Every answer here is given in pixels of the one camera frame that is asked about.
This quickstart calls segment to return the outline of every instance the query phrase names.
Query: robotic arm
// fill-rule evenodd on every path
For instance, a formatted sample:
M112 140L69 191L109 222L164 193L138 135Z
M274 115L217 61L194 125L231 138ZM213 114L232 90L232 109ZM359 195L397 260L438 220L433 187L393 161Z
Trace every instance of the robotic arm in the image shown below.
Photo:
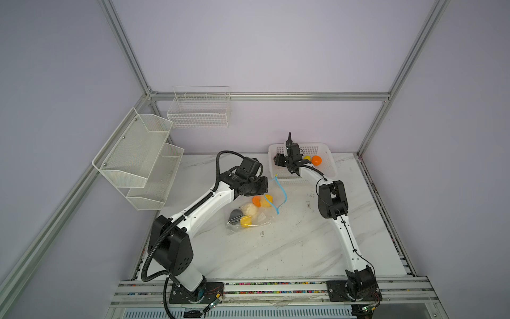
M309 160L303 160L299 145L292 142L291 134L286 142L287 155L277 154L274 163L287 167L315 186L318 195L319 212L329 218L338 235L347 258L347 282L344 295L347 300L361 300L363 295L375 291L375 274L367 265L360 252L347 216L347 197L342 181L333 181L312 166ZM243 160L220 174L219 158L221 154L231 153ZM190 238L223 206L239 195L254 196L267 193L267 177L262 177L263 167L256 158L244 157L232 151L222 151L216 157L215 185L200 199L170 218L159 216L152 225L149 239L149 253L142 268L142 280L149 281L166 275L183 288L191 303L200 302L206 291L207 281L192 263L193 250ZM166 270L147 276L150 262L155 259Z

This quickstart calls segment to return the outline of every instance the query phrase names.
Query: marble tabletop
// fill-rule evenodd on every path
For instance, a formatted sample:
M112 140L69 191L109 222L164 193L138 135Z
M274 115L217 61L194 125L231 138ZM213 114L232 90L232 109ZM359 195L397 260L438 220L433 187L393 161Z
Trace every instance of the marble tabletop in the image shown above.
M268 155L250 157L258 158L264 165L264 175L269 176ZM209 190L215 180L215 158L215 155L183 156L162 215L168 217L181 211ZM377 276L405 276L356 158L352 153L333 154L333 158L338 169L335 179L345 185L351 228L363 256L374 265ZM234 155L223 155L221 171L238 165L239 161ZM304 183L283 187L288 200L270 225L234 233L225 226L231 210L226 206L192 238L193 263L206 278L311 279L345 275L342 248L329 219L318 212L313 186ZM162 269L153 261L148 273Z

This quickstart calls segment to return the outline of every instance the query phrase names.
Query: white wall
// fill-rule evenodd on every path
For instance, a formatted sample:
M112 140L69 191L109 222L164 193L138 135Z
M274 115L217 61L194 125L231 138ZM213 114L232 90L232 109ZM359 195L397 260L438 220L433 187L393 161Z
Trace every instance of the white wall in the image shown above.
M364 158L451 319L508 317L508 17L453 0Z
M388 91L434 0L115 0L154 90Z
M2 281L142 92L96 1L4 1L0 21ZM104 315L144 213L96 185L10 317ZM90 309L57 316L57 304Z
M170 108L159 101L161 114ZM267 153L271 144L325 143L332 152L355 152L377 111L379 101L233 101L228 128L173 129L172 140L185 153Z

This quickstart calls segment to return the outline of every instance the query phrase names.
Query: white wire basket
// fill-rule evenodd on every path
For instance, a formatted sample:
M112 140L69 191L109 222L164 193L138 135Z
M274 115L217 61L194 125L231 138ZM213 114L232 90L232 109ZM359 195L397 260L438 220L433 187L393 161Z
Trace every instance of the white wire basket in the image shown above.
M176 129L226 128L230 118L228 86L174 86L167 112Z
M133 119L110 152L108 143L92 165L137 210L159 210L165 205L184 150L166 143L172 122L154 114L139 114L134 108L126 116Z
M322 162L320 165L315 166L318 170L320 170L325 176L329 178L335 178L338 174L337 166L335 165L335 160L331 154L331 151L327 147L326 144L322 143L298 143L299 148L303 151L303 155L310 156L311 158L314 156L320 156ZM292 174L286 167L276 166L274 165L273 157L276 153L281 153L287 156L287 149L285 144L273 144L269 146L269 171L271 176L278 175L278 181L281 184L301 184L307 183L308 181L296 174Z

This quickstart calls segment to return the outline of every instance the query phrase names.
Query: white table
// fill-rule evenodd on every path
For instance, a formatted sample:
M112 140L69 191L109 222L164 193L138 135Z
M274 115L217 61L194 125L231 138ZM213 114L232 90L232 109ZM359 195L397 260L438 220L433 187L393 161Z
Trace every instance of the white table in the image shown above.
M264 175L269 176L268 155L250 157L257 157L264 165ZM169 217L181 211L208 191L215 181L215 158L215 155L183 156L162 215ZM338 168L335 180L345 185L352 231L363 256L374 265L377 276L405 276L354 155L338 153L333 158ZM238 165L240 160L234 155L223 155L221 171ZM272 224L232 233L225 227L231 208L223 209L191 240L193 263L207 279L312 279L345 275L343 251L329 220L318 212L313 185L283 186L288 200ZM153 261L148 273L162 269Z

